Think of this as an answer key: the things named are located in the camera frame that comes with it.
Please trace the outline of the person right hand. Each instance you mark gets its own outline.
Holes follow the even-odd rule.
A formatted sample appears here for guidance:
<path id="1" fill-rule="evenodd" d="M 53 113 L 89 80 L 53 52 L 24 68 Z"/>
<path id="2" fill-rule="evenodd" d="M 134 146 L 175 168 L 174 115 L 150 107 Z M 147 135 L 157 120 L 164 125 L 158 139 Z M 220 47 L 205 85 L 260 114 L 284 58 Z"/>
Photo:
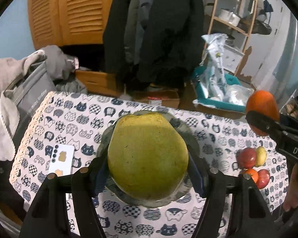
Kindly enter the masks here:
<path id="1" fill-rule="evenodd" d="M 298 207 L 298 164 L 295 164 L 292 170 L 287 194 L 283 203 L 283 209 L 288 212 Z"/>

